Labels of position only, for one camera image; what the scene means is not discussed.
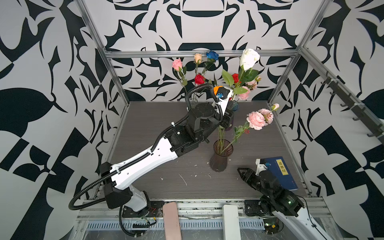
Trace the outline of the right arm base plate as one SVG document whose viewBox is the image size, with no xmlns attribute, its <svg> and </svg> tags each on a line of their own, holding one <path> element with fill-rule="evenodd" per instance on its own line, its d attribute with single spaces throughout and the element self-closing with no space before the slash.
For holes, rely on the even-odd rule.
<svg viewBox="0 0 384 240">
<path fill-rule="evenodd" d="M 264 199 L 245 200 L 245 214 L 249 217 L 272 216 L 271 205 Z"/>
</svg>

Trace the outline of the white rose stem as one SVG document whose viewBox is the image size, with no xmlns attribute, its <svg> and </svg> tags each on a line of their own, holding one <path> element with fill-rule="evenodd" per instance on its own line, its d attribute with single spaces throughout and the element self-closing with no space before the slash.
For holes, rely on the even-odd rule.
<svg viewBox="0 0 384 240">
<path fill-rule="evenodd" d="M 242 86 L 245 82 L 254 80 L 259 76 L 259 71 L 254 69 L 254 65 L 260 60 L 260 55 L 253 49 L 243 50 L 240 57 L 239 65 L 239 82 L 234 85 L 234 79 L 230 73 L 226 70 L 222 70 L 222 77 L 224 82 L 233 90 L 231 100 L 238 100 L 238 95 L 246 93 L 247 89 L 243 89 Z"/>
</svg>

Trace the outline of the orange rose stem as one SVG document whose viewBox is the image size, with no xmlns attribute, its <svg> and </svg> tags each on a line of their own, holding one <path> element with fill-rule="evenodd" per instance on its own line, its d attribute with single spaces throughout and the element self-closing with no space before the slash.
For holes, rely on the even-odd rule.
<svg viewBox="0 0 384 240">
<path fill-rule="evenodd" d="M 214 87 L 214 93 L 216 95 L 216 97 L 219 99 L 219 102 L 222 101 L 222 98 L 223 98 L 223 93 L 220 92 L 220 86 L 216 86 Z M 217 150 L 218 150 L 218 153 L 220 154 L 222 152 L 222 148 L 223 148 L 223 144 L 224 144 L 224 128 L 219 125 L 218 127 L 218 143 L 217 143 Z"/>
</svg>

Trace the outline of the red rose stem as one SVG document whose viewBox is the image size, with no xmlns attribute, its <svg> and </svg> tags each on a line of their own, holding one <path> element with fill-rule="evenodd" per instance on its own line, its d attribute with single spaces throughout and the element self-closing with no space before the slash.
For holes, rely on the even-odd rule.
<svg viewBox="0 0 384 240">
<path fill-rule="evenodd" d="M 239 74 L 233 74 L 232 77 L 234 79 L 234 85 L 236 85 L 239 82 Z"/>
<path fill-rule="evenodd" d="M 206 79 L 203 75 L 201 74 L 197 74 L 195 76 L 195 85 L 196 86 L 200 86 L 200 85 L 203 85 L 203 84 L 210 84 L 210 85 L 213 85 L 214 87 L 217 86 L 217 83 L 215 81 L 212 81 L 212 80 L 209 80 L 209 79 Z"/>
</svg>

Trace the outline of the blue rose stem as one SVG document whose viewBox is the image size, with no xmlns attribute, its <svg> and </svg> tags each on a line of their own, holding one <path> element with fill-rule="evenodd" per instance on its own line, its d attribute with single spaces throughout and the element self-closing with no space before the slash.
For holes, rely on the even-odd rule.
<svg viewBox="0 0 384 240">
<path fill-rule="evenodd" d="M 213 67 L 216 61 L 219 59 L 219 55 L 214 51 L 206 53 L 207 60 L 203 61 L 200 65 L 203 65 L 203 70 L 200 72 L 201 75 L 205 76 L 208 70 Z"/>
</svg>

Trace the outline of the blue purple glass vase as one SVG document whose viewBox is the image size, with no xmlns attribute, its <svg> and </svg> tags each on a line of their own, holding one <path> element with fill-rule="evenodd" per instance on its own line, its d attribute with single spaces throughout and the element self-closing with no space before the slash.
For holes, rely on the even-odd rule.
<svg viewBox="0 0 384 240">
<path fill-rule="evenodd" d="M 228 109 L 232 112 L 236 112 L 239 109 L 239 104 L 237 101 L 230 101 L 228 103 Z"/>
</svg>

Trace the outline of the dark pink glass vase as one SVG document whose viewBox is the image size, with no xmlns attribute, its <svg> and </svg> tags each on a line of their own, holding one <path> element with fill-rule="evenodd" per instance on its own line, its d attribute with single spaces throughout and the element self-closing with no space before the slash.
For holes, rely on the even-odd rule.
<svg viewBox="0 0 384 240">
<path fill-rule="evenodd" d="M 215 172 L 223 172 L 228 166 L 234 148 L 227 140 L 217 140 L 213 149 L 214 154 L 209 161 L 210 168 Z"/>
</svg>

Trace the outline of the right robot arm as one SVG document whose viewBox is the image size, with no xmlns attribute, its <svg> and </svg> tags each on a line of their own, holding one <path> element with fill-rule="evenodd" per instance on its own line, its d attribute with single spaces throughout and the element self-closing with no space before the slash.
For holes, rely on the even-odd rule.
<svg viewBox="0 0 384 240">
<path fill-rule="evenodd" d="M 260 192 L 257 200 L 245 201 L 248 217 L 273 217 L 287 227 L 299 240 L 331 240 L 332 237 L 312 217 L 305 199 L 285 189 L 269 170 L 259 173 L 250 168 L 237 169 L 240 178 Z"/>
</svg>

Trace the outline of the cream peach rose stem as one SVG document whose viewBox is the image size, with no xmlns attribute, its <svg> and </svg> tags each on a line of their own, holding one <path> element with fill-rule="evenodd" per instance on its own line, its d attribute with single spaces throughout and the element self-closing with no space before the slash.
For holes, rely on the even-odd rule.
<svg viewBox="0 0 384 240">
<path fill-rule="evenodd" d="M 199 73 L 199 65 L 202 63 L 202 55 L 201 54 L 195 54 L 194 55 L 194 62 L 195 62 L 195 74 Z"/>
</svg>

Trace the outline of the clear glass vase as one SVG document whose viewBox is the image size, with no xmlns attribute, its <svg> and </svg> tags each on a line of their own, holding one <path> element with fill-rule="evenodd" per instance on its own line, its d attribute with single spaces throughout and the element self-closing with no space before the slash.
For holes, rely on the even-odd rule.
<svg viewBox="0 0 384 240">
<path fill-rule="evenodd" d="M 197 97 L 197 94 L 193 93 L 190 98 L 189 98 L 189 101 L 190 101 L 190 105 L 191 105 L 191 108 L 195 108 L 198 104 L 198 97 Z"/>
</svg>

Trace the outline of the pink rose stem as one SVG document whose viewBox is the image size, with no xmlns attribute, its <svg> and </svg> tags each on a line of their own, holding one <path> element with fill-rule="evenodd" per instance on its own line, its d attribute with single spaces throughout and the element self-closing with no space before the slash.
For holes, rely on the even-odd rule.
<svg viewBox="0 0 384 240">
<path fill-rule="evenodd" d="M 172 68 L 173 68 L 173 73 L 175 74 L 180 84 L 183 86 L 183 89 L 186 94 L 188 92 L 187 90 L 188 80 L 186 78 L 187 68 L 183 66 L 181 59 L 174 60 L 172 64 Z"/>
</svg>

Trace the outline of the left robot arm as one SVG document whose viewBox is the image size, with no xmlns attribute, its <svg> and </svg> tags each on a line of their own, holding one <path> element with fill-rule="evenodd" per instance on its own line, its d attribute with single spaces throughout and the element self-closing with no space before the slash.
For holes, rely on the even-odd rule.
<svg viewBox="0 0 384 240">
<path fill-rule="evenodd" d="M 208 137 L 218 128 L 227 128 L 232 111 L 227 109 L 234 90 L 224 86 L 202 84 L 186 93 L 187 114 L 172 122 L 156 138 L 153 145 L 132 158 L 111 165 L 100 166 L 101 177 L 81 189 L 70 200 L 68 208 L 81 210 L 106 202 L 109 209 L 119 208 L 119 224 L 123 225 L 123 212 L 130 210 L 134 217 L 145 219 L 151 202 L 145 191 L 139 191 L 133 182 L 156 167 L 173 161 L 208 142 Z M 76 205 L 82 195 L 103 184 L 104 197 Z"/>
</svg>

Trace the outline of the pink spray roses bunch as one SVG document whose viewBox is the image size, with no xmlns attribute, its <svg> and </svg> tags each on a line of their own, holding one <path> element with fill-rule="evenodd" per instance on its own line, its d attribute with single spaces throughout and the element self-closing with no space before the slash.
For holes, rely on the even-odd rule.
<svg viewBox="0 0 384 240">
<path fill-rule="evenodd" d="M 258 83 L 261 81 L 261 77 L 257 76 L 254 80 L 245 82 L 245 84 L 242 86 L 243 89 L 247 89 L 246 93 L 238 95 L 238 100 L 245 101 L 248 99 L 251 91 L 255 90 L 258 87 Z"/>
</svg>

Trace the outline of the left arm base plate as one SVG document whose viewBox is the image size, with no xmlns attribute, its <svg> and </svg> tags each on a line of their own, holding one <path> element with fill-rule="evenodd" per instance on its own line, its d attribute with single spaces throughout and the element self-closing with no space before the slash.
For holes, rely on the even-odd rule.
<svg viewBox="0 0 384 240">
<path fill-rule="evenodd" d="M 157 217 L 162 215 L 162 208 L 166 202 L 151 201 L 144 209 L 135 212 L 128 206 L 123 207 L 123 218 L 141 218 L 141 217 Z"/>
</svg>

